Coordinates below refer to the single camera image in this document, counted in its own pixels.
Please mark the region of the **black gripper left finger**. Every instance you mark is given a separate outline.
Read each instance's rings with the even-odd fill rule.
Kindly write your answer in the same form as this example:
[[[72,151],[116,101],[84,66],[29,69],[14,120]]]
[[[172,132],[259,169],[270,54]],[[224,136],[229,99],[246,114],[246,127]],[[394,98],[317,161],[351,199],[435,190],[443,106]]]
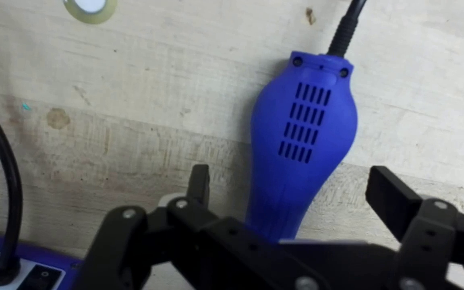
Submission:
[[[209,165],[195,164],[190,172],[187,196],[201,206],[209,204]]]

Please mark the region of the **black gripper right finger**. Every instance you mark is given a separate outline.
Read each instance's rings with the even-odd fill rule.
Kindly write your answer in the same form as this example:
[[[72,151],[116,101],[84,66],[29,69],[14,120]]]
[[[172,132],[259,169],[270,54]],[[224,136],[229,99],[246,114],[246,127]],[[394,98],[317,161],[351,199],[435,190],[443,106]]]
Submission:
[[[401,240],[417,214],[422,198],[385,165],[372,165],[365,201],[396,240]]]

